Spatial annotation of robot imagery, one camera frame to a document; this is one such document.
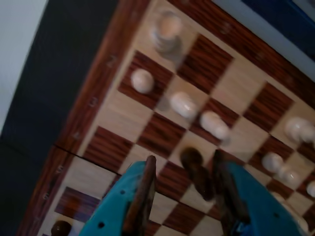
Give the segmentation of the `turquoise gripper finger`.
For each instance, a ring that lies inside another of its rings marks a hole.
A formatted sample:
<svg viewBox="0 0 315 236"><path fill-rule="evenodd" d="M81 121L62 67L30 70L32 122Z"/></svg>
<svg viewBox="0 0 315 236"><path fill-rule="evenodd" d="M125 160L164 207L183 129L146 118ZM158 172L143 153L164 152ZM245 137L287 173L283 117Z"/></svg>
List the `turquoise gripper finger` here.
<svg viewBox="0 0 315 236"><path fill-rule="evenodd" d="M156 192L156 158L134 162L81 230L81 236L143 236Z"/></svg>
<svg viewBox="0 0 315 236"><path fill-rule="evenodd" d="M292 214L244 167L216 150L214 196L225 236L305 236Z"/></svg>

